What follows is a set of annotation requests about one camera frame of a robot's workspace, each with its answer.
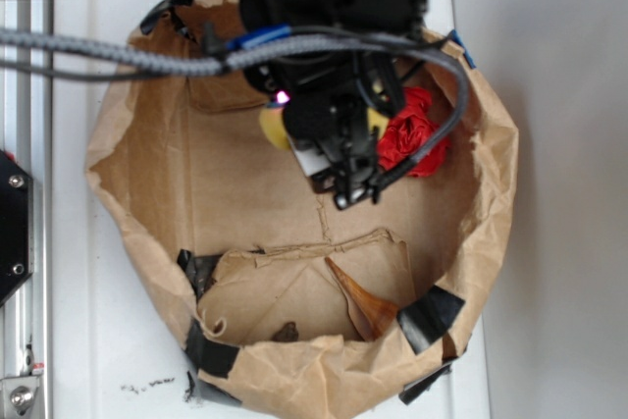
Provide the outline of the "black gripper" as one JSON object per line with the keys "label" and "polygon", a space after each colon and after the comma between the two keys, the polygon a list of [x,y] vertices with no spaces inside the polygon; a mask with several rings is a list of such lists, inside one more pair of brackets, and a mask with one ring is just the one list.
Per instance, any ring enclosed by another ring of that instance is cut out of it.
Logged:
{"label": "black gripper", "polygon": [[315,149],[327,161],[311,176],[318,192],[331,191],[339,209],[383,188],[404,172],[378,162],[376,134],[368,113],[391,119],[405,106],[393,54],[420,28],[427,0],[240,0],[246,29],[289,31],[295,44],[325,39],[325,50],[285,53],[247,69],[260,89],[275,87],[289,96],[283,123],[297,150]]}

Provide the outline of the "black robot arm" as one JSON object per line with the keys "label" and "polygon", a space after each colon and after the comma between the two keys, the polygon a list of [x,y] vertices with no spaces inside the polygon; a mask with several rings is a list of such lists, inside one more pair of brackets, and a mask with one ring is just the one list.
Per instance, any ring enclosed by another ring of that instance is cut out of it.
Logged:
{"label": "black robot arm", "polygon": [[[150,33],[169,15],[177,32],[190,34],[182,10],[195,1],[162,1],[143,18],[141,31]],[[400,150],[387,141],[387,126],[406,105],[405,78],[394,60],[405,52],[418,53],[422,62],[433,57],[434,47],[421,36],[426,7],[427,0],[239,0],[243,33],[222,39],[214,24],[204,23],[200,56],[186,60],[9,28],[1,41],[125,65],[127,80],[243,72],[252,87],[276,98],[269,135],[319,152],[324,166],[311,173],[311,182],[346,208],[378,199],[440,142],[438,132]]]}

